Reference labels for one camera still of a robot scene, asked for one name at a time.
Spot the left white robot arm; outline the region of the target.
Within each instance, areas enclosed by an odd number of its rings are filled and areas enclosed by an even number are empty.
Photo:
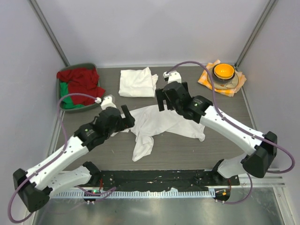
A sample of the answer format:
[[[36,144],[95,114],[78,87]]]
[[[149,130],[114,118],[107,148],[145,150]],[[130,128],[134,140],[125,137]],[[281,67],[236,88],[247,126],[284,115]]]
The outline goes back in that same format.
[[[15,190],[30,213],[44,207],[55,194],[79,185],[95,187],[100,179],[100,170],[85,162],[65,174],[60,172],[81,156],[103,144],[112,134],[132,128],[134,117],[126,105],[119,111],[109,106],[92,122],[81,125],[67,142],[41,163],[13,173]]]

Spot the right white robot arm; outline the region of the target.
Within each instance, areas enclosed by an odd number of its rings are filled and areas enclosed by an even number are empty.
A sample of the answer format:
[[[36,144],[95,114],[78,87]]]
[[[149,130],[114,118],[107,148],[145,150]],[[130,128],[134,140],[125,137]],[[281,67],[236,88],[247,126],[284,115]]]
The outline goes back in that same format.
[[[159,111],[174,110],[178,115],[197,124],[207,126],[240,147],[244,154],[232,159],[222,159],[214,167],[212,181],[223,185],[234,175],[249,173],[254,177],[263,178],[277,155],[278,137],[269,131],[252,130],[237,120],[230,125],[224,119],[223,112],[217,112],[213,103],[203,96],[190,96],[186,82],[171,82],[162,89],[156,90]]]

